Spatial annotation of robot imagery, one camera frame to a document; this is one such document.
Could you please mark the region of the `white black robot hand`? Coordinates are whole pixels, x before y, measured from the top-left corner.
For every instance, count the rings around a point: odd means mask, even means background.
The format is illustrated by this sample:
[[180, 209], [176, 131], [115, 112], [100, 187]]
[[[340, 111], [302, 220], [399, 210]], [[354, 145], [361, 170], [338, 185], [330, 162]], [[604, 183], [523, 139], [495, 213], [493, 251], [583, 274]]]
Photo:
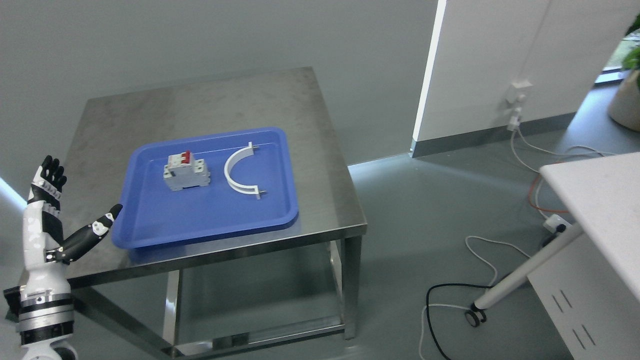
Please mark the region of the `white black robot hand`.
[[123, 208], [117, 203], [98, 219], [65, 237], [60, 213], [66, 182], [60, 160], [46, 155], [30, 183], [22, 215], [23, 260], [27, 272], [27, 282], [20, 288], [23, 306], [70, 294], [66, 267], [107, 237]]

